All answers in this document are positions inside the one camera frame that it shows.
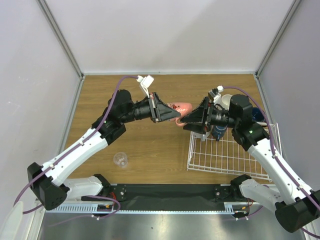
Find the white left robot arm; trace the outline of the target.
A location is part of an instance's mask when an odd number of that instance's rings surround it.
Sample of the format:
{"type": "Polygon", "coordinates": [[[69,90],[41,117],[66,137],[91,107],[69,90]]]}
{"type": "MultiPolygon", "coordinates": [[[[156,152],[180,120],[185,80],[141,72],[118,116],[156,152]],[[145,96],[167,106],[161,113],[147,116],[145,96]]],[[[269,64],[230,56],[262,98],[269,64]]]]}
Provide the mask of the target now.
{"type": "Polygon", "coordinates": [[[80,180],[80,188],[68,183],[72,172],[97,152],[110,146],[126,132],[126,123],[150,119],[160,123],[180,117],[180,113],[164,103],[153,92],[133,102],[128,90],[117,90],[108,102],[103,115],[74,144],[60,155],[42,165],[36,162],[27,168],[30,189],[46,210],[53,210],[67,198],[95,196],[98,200],[109,197],[110,188],[99,174],[80,180]]]}

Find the pink mug white inside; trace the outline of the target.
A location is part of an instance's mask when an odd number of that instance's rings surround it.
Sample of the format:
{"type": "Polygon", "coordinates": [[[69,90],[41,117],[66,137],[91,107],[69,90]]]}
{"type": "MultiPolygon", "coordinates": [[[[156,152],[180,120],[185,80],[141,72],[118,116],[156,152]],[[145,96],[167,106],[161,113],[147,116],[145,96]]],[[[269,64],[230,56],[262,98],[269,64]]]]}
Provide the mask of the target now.
{"type": "Polygon", "coordinates": [[[170,103],[167,103],[167,105],[170,108],[172,108],[180,113],[179,117],[172,118],[169,121],[174,122],[178,127],[185,126],[186,124],[181,122],[181,118],[185,117],[190,112],[192,112],[192,110],[193,110],[192,104],[189,102],[170,102],[170,103]]]}

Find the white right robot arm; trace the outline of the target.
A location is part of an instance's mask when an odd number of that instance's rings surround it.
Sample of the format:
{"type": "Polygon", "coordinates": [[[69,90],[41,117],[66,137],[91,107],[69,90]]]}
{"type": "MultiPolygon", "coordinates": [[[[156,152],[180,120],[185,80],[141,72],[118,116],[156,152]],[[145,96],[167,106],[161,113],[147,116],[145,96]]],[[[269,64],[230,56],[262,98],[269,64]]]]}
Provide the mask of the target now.
{"type": "Polygon", "coordinates": [[[216,108],[206,96],[181,122],[185,123],[185,130],[198,134],[205,134],[211,127],[230,128],[233,139],[260,163],[277,187],[272,190],[243,174],[230,182],[231,197],[259,203],[275,214],[287,232],[293,233],[320,217],[320,192],[294,173],[277,151],[272,132],[253,120],[252,109],[246,95],[233,95],[228,110],[216,108]]]}

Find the light grey footed cup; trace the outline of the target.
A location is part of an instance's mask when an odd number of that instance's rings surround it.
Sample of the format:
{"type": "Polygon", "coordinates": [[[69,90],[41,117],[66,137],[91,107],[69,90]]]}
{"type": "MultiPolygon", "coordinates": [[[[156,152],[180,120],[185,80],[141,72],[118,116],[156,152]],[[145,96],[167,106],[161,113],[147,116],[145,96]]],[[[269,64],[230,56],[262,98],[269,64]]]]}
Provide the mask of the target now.
{"type": "Polygon", "coordinates": [[[194,136],[200,139],[201,142],[204,142],[210,134],[211,134],[210,132],[206,132],[204,134],[195,132],[194,136]]]}

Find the glossy dark blue mug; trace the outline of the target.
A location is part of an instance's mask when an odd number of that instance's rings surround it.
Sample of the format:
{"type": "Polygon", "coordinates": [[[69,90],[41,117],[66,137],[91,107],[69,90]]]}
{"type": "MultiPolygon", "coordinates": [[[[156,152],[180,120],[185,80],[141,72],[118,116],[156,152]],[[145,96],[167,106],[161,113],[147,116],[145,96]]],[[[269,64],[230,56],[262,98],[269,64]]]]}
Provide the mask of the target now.
{"type": "Polygon", "coordinates": [[[263,110],[260,110],[258,107],[252,108],[252,121],[256,122],[262,126],[267,125],[265,112],[263,110]]]}

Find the small dark blue mug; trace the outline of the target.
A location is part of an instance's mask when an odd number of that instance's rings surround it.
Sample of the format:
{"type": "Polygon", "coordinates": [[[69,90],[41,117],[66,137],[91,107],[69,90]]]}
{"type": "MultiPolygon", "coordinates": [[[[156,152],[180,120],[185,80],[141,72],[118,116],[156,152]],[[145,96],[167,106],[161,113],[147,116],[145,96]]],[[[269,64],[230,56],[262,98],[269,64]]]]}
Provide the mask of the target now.
{"type": "Polygon", "coordinates": [[[225,135],[226,131],[226,126],[214,125],[211,130],[211,135],[217,142],[219,142],[220,139],[223,138],[223,136],[225,135]]]}

